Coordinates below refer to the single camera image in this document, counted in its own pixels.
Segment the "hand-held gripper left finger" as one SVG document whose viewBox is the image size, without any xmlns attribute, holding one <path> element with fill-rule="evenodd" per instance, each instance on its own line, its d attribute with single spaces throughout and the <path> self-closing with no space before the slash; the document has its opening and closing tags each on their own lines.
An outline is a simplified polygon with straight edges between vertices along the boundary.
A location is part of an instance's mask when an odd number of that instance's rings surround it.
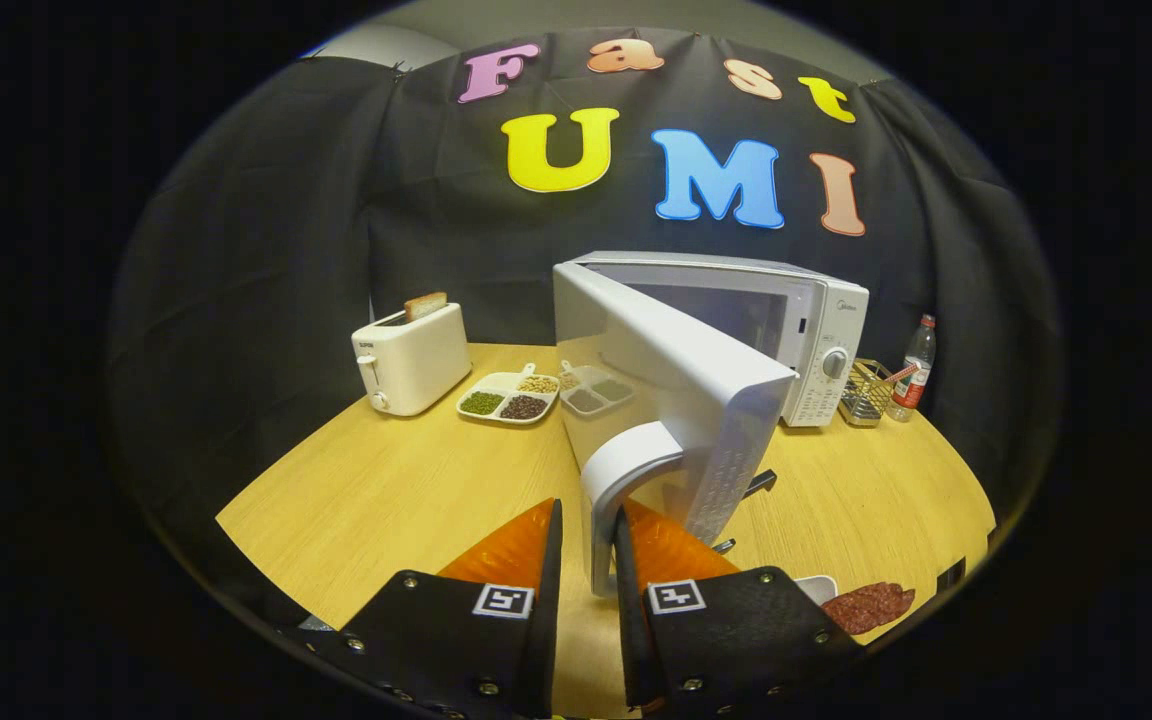
<svg viewBox="0 0 1152 720">
<path fill-rule="evenodd" d="M 550 719 L 556 673 L 562 503 L 531 585 L 402 570 L 351 620 L 302 621 L 282 634 L 381 706 L 376 719 Z"/>
</svg>

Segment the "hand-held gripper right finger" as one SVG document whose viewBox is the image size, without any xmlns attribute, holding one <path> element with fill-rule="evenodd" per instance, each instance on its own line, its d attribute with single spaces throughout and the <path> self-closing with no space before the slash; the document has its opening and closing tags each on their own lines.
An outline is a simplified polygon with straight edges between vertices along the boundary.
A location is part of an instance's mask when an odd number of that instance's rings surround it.
<svg viewBox="0 0 1152 720">
<path fill-rule="evenodd" d="M 617 511 L 612 539 L 626 698 L 645 719 L 786 719 L 863 655 L 786 571 L 717 568 L 643 503 Z"/>
</svg>

